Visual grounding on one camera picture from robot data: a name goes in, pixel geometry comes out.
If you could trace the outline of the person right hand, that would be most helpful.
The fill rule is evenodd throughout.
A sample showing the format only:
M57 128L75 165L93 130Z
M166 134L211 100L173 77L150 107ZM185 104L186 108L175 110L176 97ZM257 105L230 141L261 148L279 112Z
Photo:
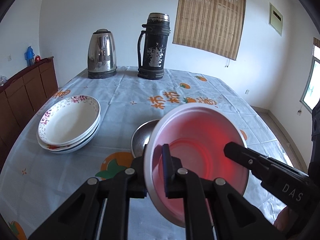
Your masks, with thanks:
M290 230L297 219L298 215L286 206L280 211L273 225L279 231L284 232Z

